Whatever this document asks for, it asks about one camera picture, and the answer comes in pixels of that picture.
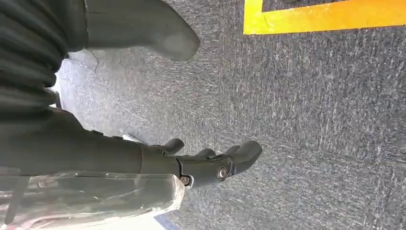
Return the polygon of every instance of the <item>robotic hand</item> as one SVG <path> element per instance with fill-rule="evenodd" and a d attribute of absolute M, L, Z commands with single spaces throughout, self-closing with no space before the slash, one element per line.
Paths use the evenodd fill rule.
<path fill-rule="evenodd" d="M 216 156 L 205 149 L 175 156 L 165 146 L 110 138 L 85 130 L 69 112 L 50 108 L 45 88 L 70 51 L 146 46 L 174 60 L 200 45 L 189 25 L 161 0 L 0 0 L 0 167 L 21 175 L 58 172 L 169 173 L 185 186 L 223 181 L 250 168 L 262 152 L 249 141 Z"/>

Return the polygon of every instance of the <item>floor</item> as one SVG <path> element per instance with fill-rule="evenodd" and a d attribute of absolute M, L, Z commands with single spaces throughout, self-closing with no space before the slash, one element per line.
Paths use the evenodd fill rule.
<path fill-rule="evenodd" d="M 406 228 L 404 26 L 248 36 L 243 0 L 168 2 L 202 41 L 192 60 L 82 51 L 58 76 L 89 129 L 182 138 L 192 155 L 263 145 L 248 172 L 191 190 L 179 229 Z"/>

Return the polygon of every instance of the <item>metal screw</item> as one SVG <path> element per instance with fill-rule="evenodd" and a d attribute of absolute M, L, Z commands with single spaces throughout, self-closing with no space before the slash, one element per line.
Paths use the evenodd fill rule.
<path fill-rule="evenodd" d="M 227 169 L 224 166 L 221 166 L 218 169 L 217 177 L 221 181 L 226 179 L 226 177 L 227 177 Z"/>
<path fill-rule="evenodd" d="M 184 186 L 187 186 L 190 183 L 190 178 L 187 176 L 183 176 L 180 178 L 180 182 L 182 182 Z"/>

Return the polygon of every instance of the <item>yellow floor marking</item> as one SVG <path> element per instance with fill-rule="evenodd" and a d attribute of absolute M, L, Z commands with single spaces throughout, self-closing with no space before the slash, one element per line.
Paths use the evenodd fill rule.
<path fill-rule="evenodd" d="M 244 34 L 265 35 L 406 24 L 406 0 L 347 0 L 262 12 L 263 0 L 245 0 Z"/>

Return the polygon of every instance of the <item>black prosthetic arm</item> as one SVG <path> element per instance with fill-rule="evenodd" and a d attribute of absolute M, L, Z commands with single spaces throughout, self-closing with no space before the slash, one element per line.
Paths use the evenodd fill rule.
<path fill-rule="evenodd" d="M 160 0 L 0 0 L 0 168 L 20 175 L 66 171 L 170 173 L 186 186 L 223 181 L 247 170 L 262 149 L 254 141 L 216 156 L 175 156 L 165 146 L 105 137 L 85 130 L 69 112 L 48 107 L 68 51 L 147 46 L 171 59 L 190 58 L 199 39 Z"/>

